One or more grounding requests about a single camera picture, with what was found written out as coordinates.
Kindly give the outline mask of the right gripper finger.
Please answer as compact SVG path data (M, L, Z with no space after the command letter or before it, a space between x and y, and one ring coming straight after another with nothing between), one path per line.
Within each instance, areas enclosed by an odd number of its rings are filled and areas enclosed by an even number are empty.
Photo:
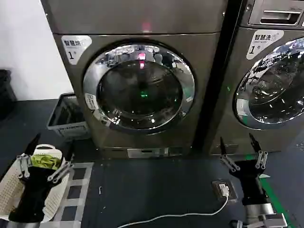
M260 146L258 140L255 139L253 134L249 133L249 137L250 137L250 140L251 140L251 145L252 145L254 151L257 153L255 168L256 169L265 169L268 152L263 151L261 149L261 146Z
M232 172L240 171L240 167L236 165L235 162L227 156L226 147L222 137L220 137L220 150L220 160L229 168L229 170Z

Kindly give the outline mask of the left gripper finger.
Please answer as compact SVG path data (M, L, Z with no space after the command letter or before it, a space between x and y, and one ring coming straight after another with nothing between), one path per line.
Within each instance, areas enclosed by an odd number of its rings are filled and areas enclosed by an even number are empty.
M24 153L16 157L16 161L19 164L19 174L18 174L19 179L30 177L29 167L32 166L31 156L33 155L36 146L38 145L40 137L41 134L38 133L34 137L34 139L32 139L30 143L27 145Z
M50 176L48 176L47 181L51 183L60 182L73 168L74 164L72 163L74 159L74 143L71 143L68 153L66 154L65 162L62 162L60 167Z

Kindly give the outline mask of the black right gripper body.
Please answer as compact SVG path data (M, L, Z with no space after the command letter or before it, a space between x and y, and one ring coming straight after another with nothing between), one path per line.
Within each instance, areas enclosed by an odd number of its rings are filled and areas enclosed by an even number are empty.
M256 168L256 160L236 161L239 170L229 173L239 179L243 191L242 202L269 202L266 191L263 189L259 176L265 169Z

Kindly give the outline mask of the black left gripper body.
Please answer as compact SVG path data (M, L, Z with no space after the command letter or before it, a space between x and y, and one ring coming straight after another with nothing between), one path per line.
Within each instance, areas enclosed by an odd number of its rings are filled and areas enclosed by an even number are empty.
M53 169L30 167L30 176L21 178L24 191L16 209L9 214L9 220L19 223L37 223L44 218L43 208L50 190L55 186L48 181Z

